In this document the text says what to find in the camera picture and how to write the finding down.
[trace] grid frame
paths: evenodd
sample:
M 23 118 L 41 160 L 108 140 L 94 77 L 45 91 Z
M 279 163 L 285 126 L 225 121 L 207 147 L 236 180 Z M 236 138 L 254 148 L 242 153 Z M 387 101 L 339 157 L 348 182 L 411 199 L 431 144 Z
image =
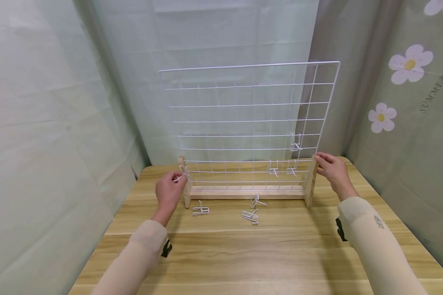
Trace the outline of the grid frame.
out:
M 325 66 L 330 71 L 319 75 Z M 180 153 L 185 156 L 181 170 L 192 190 L 298 188 L 318 150 L 339 69 L 339 61 L 317 61 L 159 71 Z M 314 95 L 320 87 L 329 88 Z M 232 91 L 234 99 L 223 96 L 223 91 Z M 252 103 L 241 97 L 247 91 Z M 270 95 L 256 103 L 256 94 L 263 92 Z M 314 96 L 321 99 L 313 101 Z M 323 115 L 309 117 L 318 106 Z M 305 118 L 300 115 L 302 108 Z M 256 119 L 258 112 L 264 117 Z M 320 123 L 317 130 L 309 131 L 314 122 Z M 246 180 L 250 174 L 252 180 Z

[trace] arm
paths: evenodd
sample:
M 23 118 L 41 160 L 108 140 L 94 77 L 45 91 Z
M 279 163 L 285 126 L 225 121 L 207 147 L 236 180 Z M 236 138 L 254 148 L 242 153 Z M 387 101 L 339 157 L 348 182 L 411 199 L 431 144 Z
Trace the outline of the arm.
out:
M 175 183 L 173 179 L 182 176 Z M 131 235 L 128 245 L 103 274 L 93 295 L 134 295 L 141 282 L 154 268 L 167 242 L 166 226 L 182 195 L 187 177 L 169 172 L 156 184 L 158 208 L 151 220 L 146 220 Z
M 376 295 L 427 295 L 404 252 L 377 211 L 359 197 L 345 162 L 319 152 L 315 157 L 340 199 L 338 211 L 345 238 L 358 252 Z

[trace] flower-patterned wall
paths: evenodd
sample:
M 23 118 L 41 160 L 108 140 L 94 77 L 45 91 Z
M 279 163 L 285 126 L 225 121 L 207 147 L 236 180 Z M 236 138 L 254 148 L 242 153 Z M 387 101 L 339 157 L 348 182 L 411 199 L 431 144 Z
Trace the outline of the flower-patterned wall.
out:
M 443 266 L 443 0 L 405 0 L 347 156 Z

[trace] beige arm sleeve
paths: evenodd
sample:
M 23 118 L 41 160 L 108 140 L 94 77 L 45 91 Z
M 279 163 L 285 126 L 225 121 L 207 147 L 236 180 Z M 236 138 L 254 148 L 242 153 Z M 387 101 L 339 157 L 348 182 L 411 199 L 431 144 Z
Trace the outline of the beige arm sleeve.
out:
M 93 295 L 134 295 L 156 265 L 167 241 L 167 231 L 147 220 L 131 235 L 128 245 L 103 274 Z
M 366 200 L 353 197 L 338 206 L 345 238 L 358 252 L 375 295 L 427 295 L 398 241 Z

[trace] white flower print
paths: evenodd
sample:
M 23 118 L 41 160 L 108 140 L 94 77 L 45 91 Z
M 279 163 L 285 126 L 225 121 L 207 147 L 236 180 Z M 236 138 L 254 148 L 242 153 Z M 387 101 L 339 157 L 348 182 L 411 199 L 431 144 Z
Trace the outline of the white flower print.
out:
M 430 0 L 423 12 L 428 16 L 434 16 L 443 10 L 443 0 Z
M 390 80 L 393 84 L 403 84 L 409 80 L 417 82 L 424 75 L 422 66 L 426 66 L 433 59 L 431 51 L 424 52 L 420 44 L 412 45 L 405 52 L 405 57 L 400 54 L 392 56 L 389 60 L 389 67 L 396 72 Z
M 393 130 L 395 124 L 391 119 L 395 118 L 396 115 L 397 111 L 394 108 L 387 108 L 383 102 L 378 103 L 376 110 L 371 109 L 368 114 L 368 119 L 373 122 L 371 125 L 372 132 L 380 133 L 382 130 Z

